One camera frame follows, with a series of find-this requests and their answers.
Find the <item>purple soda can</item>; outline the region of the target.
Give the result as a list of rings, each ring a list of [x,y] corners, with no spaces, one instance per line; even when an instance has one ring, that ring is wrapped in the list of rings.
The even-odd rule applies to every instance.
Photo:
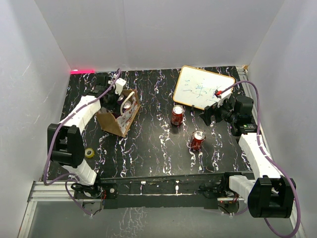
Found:
[[[124,101],[124,96],[121,95],[121,96],[118,98],[117,103],[121,105],[123,101]]]
[[[131,101],[126,101],[123,105],[123,110],[128,110],[132,107],[132,102]]]

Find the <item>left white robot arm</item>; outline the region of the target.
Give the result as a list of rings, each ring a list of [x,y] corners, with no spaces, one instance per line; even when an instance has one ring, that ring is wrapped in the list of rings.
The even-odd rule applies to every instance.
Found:
[[[82,133],[105,104],[105,97],[116,104],[122,93],[126,81],[120,78],[121,70],[118,69],[113,78],[104,76],[81,97],[76,107],[66,118],[57,124],[50,124],[47,129],[48,155],[44,168],[44,184],[51,185],[64,176],[74,176],[77,182],[85,185],[85,192],[92,198],[102,193],[102,185],[96,182],[97,173],[91,169],[85,159],[85,147]],[[60,164],[68,170],[51,182],[47,181],[50,162]]]

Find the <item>brown canvas tote bag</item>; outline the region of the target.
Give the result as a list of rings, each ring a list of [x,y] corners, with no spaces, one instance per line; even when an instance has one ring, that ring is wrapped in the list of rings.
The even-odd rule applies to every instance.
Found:
[[[105,108],[101,108],[96,116],[103,131],[125,137],[141,105],[136,89],[126,89],[122,93],[124,101],[119,112],[110,112]],[[132,107],[124,111],[123,105],[126,101],[131,101]]]

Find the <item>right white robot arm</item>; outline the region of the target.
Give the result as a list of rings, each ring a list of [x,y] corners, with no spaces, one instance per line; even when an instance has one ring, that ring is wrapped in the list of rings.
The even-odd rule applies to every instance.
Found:
[[[237,136],[254,175],[251,180],[241,172],[225,172],[216,188],[228,197],[240,195],[254,218],[289,218],[294,200],[292,188],[296,185],[267,160],[266,149],[260,148],[262,138],[257,134],[253,105],[252,98],[237,96],[206,106],[200,114],[206,125],[212,119],[230,123],[231,133]]]

